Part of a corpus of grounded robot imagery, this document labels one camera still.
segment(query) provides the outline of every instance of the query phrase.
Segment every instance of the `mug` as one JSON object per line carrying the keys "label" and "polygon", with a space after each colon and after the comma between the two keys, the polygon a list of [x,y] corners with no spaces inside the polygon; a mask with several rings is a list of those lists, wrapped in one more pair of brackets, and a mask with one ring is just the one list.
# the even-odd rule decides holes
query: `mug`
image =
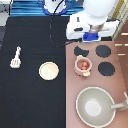
{"label": "mug", "polygon": [[[83,61],[86,61],[88,63],[86,70],[81,69]],[[74,70],[78,75],[89,76],[91,72],[91,68],[92,68],[92,62],[88,58],[83,57],[82,55],[77,56],[77,59],[75,61]]]}

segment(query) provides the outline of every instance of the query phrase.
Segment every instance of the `bowl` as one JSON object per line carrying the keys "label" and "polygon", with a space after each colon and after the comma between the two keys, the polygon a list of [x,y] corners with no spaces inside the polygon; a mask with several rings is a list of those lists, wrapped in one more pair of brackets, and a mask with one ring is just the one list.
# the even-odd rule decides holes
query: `bowl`
{"label": "bowl", "polygon": [[111,109],[114,100],[111,95],[99,87],[83,89],[76,99],[76,111],[80,119],[87,125],[96,127],[108,126],[115,117],[115,109]]}

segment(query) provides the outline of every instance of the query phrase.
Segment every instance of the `beige plate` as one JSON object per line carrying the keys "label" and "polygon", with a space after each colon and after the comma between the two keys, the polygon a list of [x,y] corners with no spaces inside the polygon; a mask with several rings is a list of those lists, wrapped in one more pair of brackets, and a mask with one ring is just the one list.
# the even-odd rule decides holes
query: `beige plate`
{"label": "beige plate", "polygon": [[53,80],[59,73],[58,66],[53,62],[46,62],[39,68],[39,74],[44,80]]}

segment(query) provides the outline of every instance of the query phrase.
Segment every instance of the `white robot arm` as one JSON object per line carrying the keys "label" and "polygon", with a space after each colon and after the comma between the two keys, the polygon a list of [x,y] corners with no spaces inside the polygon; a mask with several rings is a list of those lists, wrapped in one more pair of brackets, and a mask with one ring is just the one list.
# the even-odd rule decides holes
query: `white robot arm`
{"label": "white robot arm", "polygon": [[100,41],[112,36],[118,20],[106,22],[116,0],[84,0],[84,10],[70,16],[67,24],[67,39],[82,38],[82,42]]}

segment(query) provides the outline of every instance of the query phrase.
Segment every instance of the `brown cup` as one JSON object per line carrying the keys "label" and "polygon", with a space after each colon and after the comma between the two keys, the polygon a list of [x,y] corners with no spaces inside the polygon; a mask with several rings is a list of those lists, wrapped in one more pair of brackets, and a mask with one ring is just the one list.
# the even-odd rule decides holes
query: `brown cup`
{"label": "brown cup", "polygon": [[[86,70],[81,69],[82,61],[86,61],[88,63],[88,66],[87,66]],[[82,55],[77,56],[77,59],[75,61],[74,70],[78,75],[80,75],[80,76],[89,76],[91,68],[92,68],[92,62],[88,58],[83,57]]]}

